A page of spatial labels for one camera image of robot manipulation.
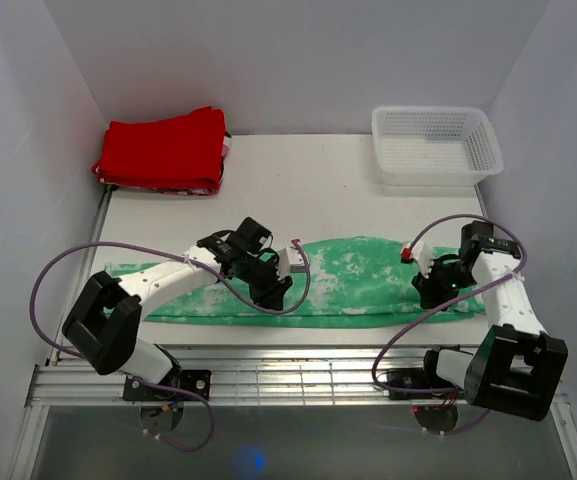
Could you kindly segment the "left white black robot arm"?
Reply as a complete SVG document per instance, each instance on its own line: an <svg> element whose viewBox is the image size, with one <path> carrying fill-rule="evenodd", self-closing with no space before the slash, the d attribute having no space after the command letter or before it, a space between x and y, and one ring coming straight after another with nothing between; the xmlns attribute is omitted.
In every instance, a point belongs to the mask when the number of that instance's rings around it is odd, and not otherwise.
<svg viewBox="0 0 577 480"><path fill-rule="evenodd" d="M234 231L198 240L179 260L119 277L98 272L84 285L62 333L98 374L137 376L156 398L169 399L179 390L181 368L163 348L140 339L141 322L159 307L224 279L244 282L255 307L283 310L291 276L305 263L296 246L267 247L270 237L247 217Z"/></svg>

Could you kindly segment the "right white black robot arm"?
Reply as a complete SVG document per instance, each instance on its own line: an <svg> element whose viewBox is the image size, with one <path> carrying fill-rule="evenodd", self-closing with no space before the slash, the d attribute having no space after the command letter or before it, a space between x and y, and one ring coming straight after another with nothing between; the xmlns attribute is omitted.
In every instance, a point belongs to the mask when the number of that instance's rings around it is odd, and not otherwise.
<svg viewBox="0 0 577 480"><path fill-rule="evenodd" d="M455 386L470 405L532 421L545 418L568 349L534 313L519 273L524 258L518 241L497 236L486 220L462 227L455 254L436 257L420 240L402 247L402 262L418 268L412 285L422 309L445 307L478 287L489 325L473 354L458 347L426 353L419 373L426 394L442 397Z"/></svg>

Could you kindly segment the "green tie-dye trousers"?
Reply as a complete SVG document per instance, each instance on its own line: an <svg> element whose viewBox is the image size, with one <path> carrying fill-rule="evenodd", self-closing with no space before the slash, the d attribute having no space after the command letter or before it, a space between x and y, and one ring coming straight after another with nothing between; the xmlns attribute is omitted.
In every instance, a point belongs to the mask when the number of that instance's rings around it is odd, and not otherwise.
<svg viewBox="0 0 577 480"><path fill-rule="evenodd" d="M411 280L414 265L399 261L400 242L379 237L322 240L304 246L311 269L305 302L273 316L251 309L221 284L197 289L146 317L171 325L367 329L409 324L422 315Z"/></svg>

